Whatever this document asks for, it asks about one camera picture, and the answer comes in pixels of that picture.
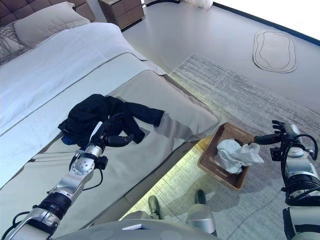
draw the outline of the area rug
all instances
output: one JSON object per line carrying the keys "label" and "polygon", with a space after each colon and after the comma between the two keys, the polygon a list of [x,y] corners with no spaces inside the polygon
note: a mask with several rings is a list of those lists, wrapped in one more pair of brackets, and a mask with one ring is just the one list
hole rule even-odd
{"label": "area rug", "polygon": [[254,36],[253,61],[261,69],[290,73],[298,67],[293,38],[281,31],[259,31]]}
{"label": "area rug", "polygon": [[[296,124],[320,144],[319,114],[200,55],[193,53],[170,76],[229,123],[253,135],[271,134],[271,121],[280,120]],[[222,240],[285,240],[282,211],[288,206],[280,191],[280,163],[271,160],[269,148],[261,146],[265,164],[251,166],[237,191],[197,167],[201,152],[194,147],[129,213],[149,213],[148,197],[155,195],[166,220],[184,223],[196,190],[202,189]],[[320,173],[320,161],[313,164]]]}

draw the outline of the wicker basket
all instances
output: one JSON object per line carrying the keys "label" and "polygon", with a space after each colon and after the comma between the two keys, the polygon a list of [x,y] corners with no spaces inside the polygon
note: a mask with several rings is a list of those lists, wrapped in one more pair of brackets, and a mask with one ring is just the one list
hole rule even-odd
{"label": "wicker basket", "polygon": [[221,125],[216,133],[212,136],[201,157],[198,160],[198,167],[211,174],[214,178],[227,185],[233,190],[240,190],[245,182],[249,167],[243,166],[240,174],[231,174],[218,166],[214,157],[218,154],[217,145],[226,139],[234,139],[240,145],[252,143],[254,136],[245,132],[241,128],[230,123]]}

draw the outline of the headboard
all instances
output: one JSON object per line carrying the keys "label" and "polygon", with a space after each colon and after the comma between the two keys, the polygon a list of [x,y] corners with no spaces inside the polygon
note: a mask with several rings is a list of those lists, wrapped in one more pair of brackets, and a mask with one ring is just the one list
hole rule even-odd
{"label": "headboard", "polygon": [[34,12],[62,2],[75,4],[75,11],[91,22],[95,16],[86,0],[0,0],[0,26],[23,19]]}

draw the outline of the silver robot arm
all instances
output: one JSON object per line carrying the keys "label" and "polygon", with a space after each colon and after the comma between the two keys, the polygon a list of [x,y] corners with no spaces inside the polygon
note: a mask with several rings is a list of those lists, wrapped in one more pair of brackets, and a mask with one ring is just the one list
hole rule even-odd
{"label": "silver robot arm", "polygon": [[[90,145],[85,153],[100,156],[102,149]],[[76,201],[85,184],[92,178],[95,162],[85,154],[77,153],[78,159],[72,164],[68,174],[48,193],[39,206],[19,223],[5,238],[6,240],[46,240],[56,231],[68,208]]]}
{"label": "silver robot arm", "polygon": [[[317,159],[316,140],[300,134],[296,125],[272,121],[274,134],[256,136],[260,145],[281,143],[270,149],[273,161],[281,162],[281,174],[285,187],[285,203],[290,207],[283,210],[284,232],[288,240],[320,239],[320,178],[311,163]],[[309,137],[314,150],[307,149],[302,137]]]}
{"label": "silver robot arm", "polygon": [[33,206],[28,215],[13,229],[6,232],[5,240],[48,240],[58,228],[69,207],[76,201],[85,184],[92,178],[94,169],[106,168],[108,159],[101,156],[106,146],[123,147],[133,136],[112,136],[113,124],[123,121],[119,113],[104,122],[91,137],[85,151],[78,150],[72,158],[69,172],[48,192],[40,205]]}

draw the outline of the black jacket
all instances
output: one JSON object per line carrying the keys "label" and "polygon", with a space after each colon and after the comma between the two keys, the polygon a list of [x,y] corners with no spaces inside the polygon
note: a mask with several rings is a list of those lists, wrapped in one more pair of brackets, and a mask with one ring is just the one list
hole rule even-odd
{"label": "black jacket", "polygon": [[124,117],[122,130],[128,136],[133,134],[132,140],[138,144],[145,137],[145,133],[140,130],[134,117],[158,127],[164,111],[138,103],[123,102],[112,96],[93,94],[74,106],[68,118],[60,123],[58,128],[65,136],[83,147],[89,143],[91,133],[98,122],[105,122],[109,116],[118,113],[123,113]]}

